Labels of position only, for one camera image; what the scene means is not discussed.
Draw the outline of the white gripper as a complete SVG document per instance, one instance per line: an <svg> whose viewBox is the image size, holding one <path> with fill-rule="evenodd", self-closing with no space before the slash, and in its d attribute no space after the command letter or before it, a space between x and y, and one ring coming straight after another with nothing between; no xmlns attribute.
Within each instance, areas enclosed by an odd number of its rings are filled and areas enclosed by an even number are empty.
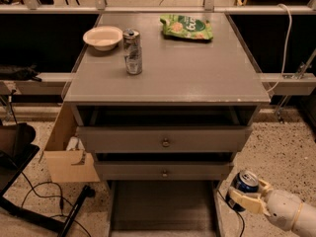
<svg viewBox="0 0 316 237"><path fill-rule="evenodd" d="M228 189L230 197L241 207L255 214L264 214L269 223L283 231L290 231L302 200L287 191L273 190L273 186L259 180L258 193L244 193L236 188Z"/></svg>

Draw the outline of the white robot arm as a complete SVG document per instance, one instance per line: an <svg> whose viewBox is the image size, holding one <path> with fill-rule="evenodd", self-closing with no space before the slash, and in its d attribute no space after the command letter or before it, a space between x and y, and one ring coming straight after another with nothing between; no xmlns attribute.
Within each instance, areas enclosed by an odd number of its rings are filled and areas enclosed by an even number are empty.
<svg viewBox="0 0 316 237"><path fill-rule="evenodd" d="M244 193L230 187L228 194L234 202L249 212L263 214L273 226L291 231L299 237L316 237L316 208L300 197L277 190L264 180L256 193Z"/></svg>

